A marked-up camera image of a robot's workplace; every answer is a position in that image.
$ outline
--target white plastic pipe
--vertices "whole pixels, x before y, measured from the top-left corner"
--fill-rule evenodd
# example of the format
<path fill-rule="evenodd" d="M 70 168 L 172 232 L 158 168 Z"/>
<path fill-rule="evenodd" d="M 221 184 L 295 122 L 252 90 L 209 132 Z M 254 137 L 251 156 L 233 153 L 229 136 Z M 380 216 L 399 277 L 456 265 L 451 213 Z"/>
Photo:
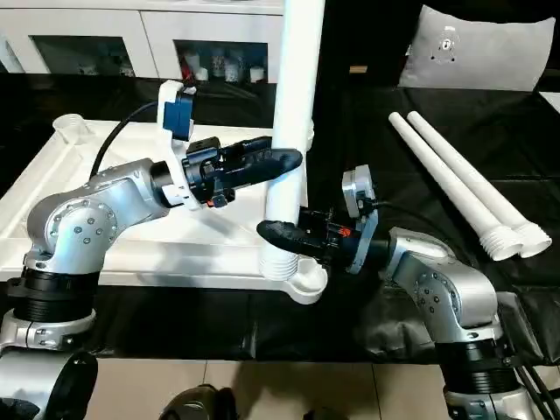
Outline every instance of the white plastic pipe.
<path fill-rule="evenodd" d="M 458 151 L 451 146 L 416 111 L 409 113 L 408 120 L 431 148 L 444 160 L 452 171 L 469 187 L 480 201 L 504 225 L 517 232 L 523 241 L 522 258 L 543 252 L 552 239 L 535 223 L 523 216 L 496 188 L 484 178 Z"/>
<path fill-rule="evenodd" d="M 479 236 L 480 245 L 490 257 L 495 261 L 501 261 L 517 254 L 522 248 L 521 237 L 496 219 L 404 118 L 394 112 L 388 119 L 472 226 Z"/>
<path fill-rule="evenodd" d="M 325 0 L 286 0 L 282 54 L 276 90 L 273 148 L 294 148 L 304 155 L 312 119 Z M 266 219 L 297 224 L 305 168 L 269 183 Z M 298 256 L 265 243 L 261 274 L 289 280 L 298 271 Z"/>

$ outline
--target black table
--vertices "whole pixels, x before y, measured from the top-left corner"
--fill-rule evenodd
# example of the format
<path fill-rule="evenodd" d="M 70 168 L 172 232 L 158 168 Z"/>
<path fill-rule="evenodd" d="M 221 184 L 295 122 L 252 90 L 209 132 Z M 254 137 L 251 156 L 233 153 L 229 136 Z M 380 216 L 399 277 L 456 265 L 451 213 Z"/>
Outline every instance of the black table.
<path fill-rule="evenodd" d="M 0 119 L 0 194 L 52 134 L 57 116 L 116 120 L 157 98 L 160 80 L 0 75 L 9 106 Z M 197 123 L 271 127 L 275 87 L 209 85 Z M 387 117 L 418 110 L 555 244 L 528 260 L 491 262 L 478 238 L 391 129 Z M 560 362 L 560 115 L 538 94 L 436 89 L 320 87 L 316 136 L 308 155 L 310 206 L 343 213 L 343 171 L 369 164 L 383 200 L 435 221 L 500 292 L 502 317 L 524 356 Z M 154 121 L 146 115 L 145 121 Z M 438 235 L 401 213 L 394 225 Z M 88 347 L 99 356 L 259 361 L 435 361 L 412 301 L 373 272 L 336 273 L 314 305 L 281 292 L 100 287 Z M 0 310 L 8 304 L 0 297 Z"/>

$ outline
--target white plastic tray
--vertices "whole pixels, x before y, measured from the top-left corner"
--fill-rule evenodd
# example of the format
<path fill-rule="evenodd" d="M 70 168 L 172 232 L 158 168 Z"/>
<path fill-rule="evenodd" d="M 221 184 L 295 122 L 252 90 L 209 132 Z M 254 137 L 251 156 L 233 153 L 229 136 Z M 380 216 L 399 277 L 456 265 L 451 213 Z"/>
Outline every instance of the white plastic tray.
<path fill-rule="evenodd" d="M 21 273 L 23 256 L 32 245 L 25 221 L 33 205 L 84 184 L 99 146 L 116 122 L 85 124 L 87 129 L 80 132 L 56 131 L 0 199 L 0 281 Z M 155 123 L 129 124 L 101 168 L 141 158 L 163 160 L 153 140 L 156 133 Z M 270 129 L 197 125 L 191 141 L 216 136 L 222 145 L 229 145 L 270 135 Z M 176 207 L 166 218 L 128 229 L 107 253 L 100 284 L 278 290 L 302 304 L 317 301 L 326 275 L 313 260 L 302 259 L 300 272 L 289 282 L 260 276 L 262 239 L 256 225 L 263 219 L 265 200 L 266 185 L 253 185 L 238 190 L 236 200 L 224 208 L 190 212 Z"/>

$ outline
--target black cable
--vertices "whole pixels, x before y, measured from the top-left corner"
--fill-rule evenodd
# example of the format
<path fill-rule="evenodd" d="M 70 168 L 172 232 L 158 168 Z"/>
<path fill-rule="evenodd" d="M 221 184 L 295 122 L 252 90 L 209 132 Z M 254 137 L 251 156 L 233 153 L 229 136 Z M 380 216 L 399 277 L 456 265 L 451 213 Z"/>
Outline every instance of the black cable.
<path fill-rule="evenodd" d="M 524 364 L 523 366 L 527 369 L 528 374 L 531 375 L 533 382 L 539 389 L 541 398 L 549 405 L 552 416 L 555 418 L 555 420 L 560 420 L 560 409 L 558 408 L 556 401 L 554 401 L 554 398 L 552 398 L 552 395 L 550 395 L 549 389 L 546 388 L 546 385 L 544 384 L 539 374 L 536 372 L 535 368 L 528 363 Z"/>
<path fill-rule="evenodd" d="M 506 322 L 504 321 L 503 310 L 500 307 L 498 307 L 498 313 L 500 315 L 501 326 L 504 330 L 504 337 L 506 338 L 506 341 L 507 341 L 507 344 L 509 345 L 509 349 L 511 350 L 511 353 L 512 354 L 517 354 L 518 357 L 522 360 L 523 358 L 517 353 L 517 351 L 515 349 L 514 341 L 511 339 L 511 334 L 509 333 L 509 330 L 508 330 L 508 324 L 506 324 Z M 527 365 L 528 365 L 528 363 L 523 361 L 523 367 L 525 367 L 527 369 Z M 523 382 L 523 386 L 527 390 L 527 392 L 528 392 L 529 396 L 531 397 L 531 400 L 533 400 L 533 403 L 535 404 L 535 406 L 540 411 L 543 420 L 552 420 L 553 418 L 558 420 L 558 418 L 554 414 L 554 410 L 552 410 L 552 415 L 551 415 L 549 410 L 544 405 L 542 396 L 539 395 L 539 393 L 536 392 L 535 387 L 533 386 L 533 384 L 531 383 L 531 381 L 527 377 L 527 374 L 523 370 L 523 367 L 516 367 L 515 372 L 517 372 L 517 374 L 519 375 L 519 377 L 521 379 L 521 382 Z M 550 393 L 546 389 L 546 387 L 544 387 L 544 389 L 546 391 L 546 394 L 548 394 L 550 396 Z"/>
<path fill-rule="evenodd" d="M 528 394 L 531 397 L 531 400 L 533 400 L 533 403 L 540 411 L 542 419 L 552 420 L 552 416 L 550 415 L 548 409 L 544 405 L 541 396 L 536 392 L 535 388 L 533 387 L 533 384 L 531 383 L 531 380 L 523 370 L 523 367 L 516 367 L 515 372 L 517 372 L 517 374 L 519 375 L 521 382 L 523 382 L 523 386 L 525 387 L 525 389 L 527 390 Z"/>
<path fill-rule="evenodd" d="M 130 123 L 130 120 L 132 120 L 132 118 L 134 118 L 135 116 L 138 116 L 139 114 L 142 114 L 145 110 L 150 109 L 152 107 L 156 107 L 157 105 L 158 105 L 158 101 L 146 103 L 145 105 L 143 105 L 142 107 L 140 107 L 136 111 L 134 111 L 132 114 L 127 116 L 124 120 L 120 121 L 116 125 L 116 127 L 113 128 L 113 131 L 111 131 L 111 133 L 107 136 L 107 138 L 105 139 L 105 141 L 101 145 L 101 148 L 97 152 L 97 156 L 95 157 L 94 165 L 92 166 L 91 172 L 89 173 L 89 178 L 90 179 L 93 178 L 95 175 L 97 175 L 97 172 L 99 171 L 99 167 L 102 164 L 103 157 L 105 156 L 105 153 L 107 153 L 107 150 L 109 149 L 109 146 L 113 143 L 113 140 L 115 140 L 115 137 L 117 137 L 118 134 L 121 131 L 123 131 L 124 127 L 126 127 L 126 125 L 128 123 Z"/>
<path fill-rule="evenodd" d="M 432 220 L 426 216 L 421 215 L 413 210 L 409 210 L 406 207 L 398 206 L 397 204 L 391 203 L 390 201 L 376 201 L 372 204 L 372 208 L 390 208 L 391 210 L 396 210 L 397 212 L 405 213 L 409 216 L 414 217 L 418 221 L 428 225 L 435 232 L 442 236 L 442 239 L 447 242 L 450 248 L 453 250 L 457 257 L 461 257 L 466 263 L 469 263 L 472 267 L 476 267 L 476 262 L 451 238 L 447 232 L 445 232 L 440 226 L 434 223 Z"/>

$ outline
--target robotic arm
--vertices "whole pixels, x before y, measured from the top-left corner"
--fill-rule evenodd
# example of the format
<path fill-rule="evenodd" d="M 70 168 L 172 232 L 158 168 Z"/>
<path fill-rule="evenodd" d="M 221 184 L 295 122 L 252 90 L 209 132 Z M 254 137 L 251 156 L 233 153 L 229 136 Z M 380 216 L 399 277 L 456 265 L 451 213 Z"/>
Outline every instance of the robotic arm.
<path fill-rule="evenodd" d="M 108 168 L 31 210 L 32 247 L 21 277 L 8 282 L 15 307 L 0 330 L 1 418 L 2 409 L 35 420 L 85 416 L 97 363 L 80 348 L 95 322 L 105 255 L 122 232 L 183 204 L 192 210 L 224 207 L 235 199 L 235 189 L 301 165 L 300 152 L 272 150 L 269 137 L 225 148 L 213 137 L 187 147 L 192 100 L 180 83 L 162 85 L 164 162 L 142 159 Z"/>
<path fill-rule="evenodd" d="M 452 419 L 534 419 L 527 390 L 515 378 L 516 358 L 505 345 L 490 281 L 427 234 L 393 227 L 388 238 L 374 238 L 372 185 L 367 165 L 344 174 L 342 191 L 355 227 L 333 223 L 331 213 L 304 209 L 298 227 L 266 220 L 257 231 L 281 249 L 350 273 L 370 265 L 384 281 L 401 286 L 436 343 Z"/>

